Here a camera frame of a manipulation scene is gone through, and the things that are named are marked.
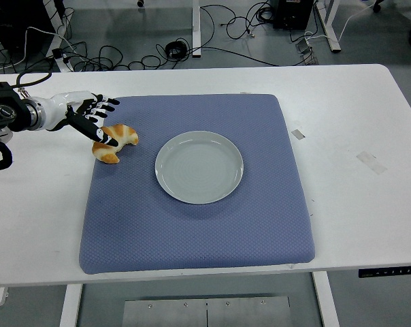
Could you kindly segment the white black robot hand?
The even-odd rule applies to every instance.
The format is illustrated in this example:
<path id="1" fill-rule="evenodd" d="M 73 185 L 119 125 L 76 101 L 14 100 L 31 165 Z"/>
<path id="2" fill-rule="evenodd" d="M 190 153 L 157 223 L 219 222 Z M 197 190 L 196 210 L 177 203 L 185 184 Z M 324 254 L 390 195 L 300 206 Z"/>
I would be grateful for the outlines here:
<path id="1" fill-rule="evenodd" d="M 95 142 L 118 146 L 118 142 L 98 126 L 99 119 L 106 118 L 119 105 L 117 99 L 90 91 L 74 91 L 39 99 L 37 103 L 42 105 L 46 114 L 43 129 L 58 131 L 70 125 Z"/>

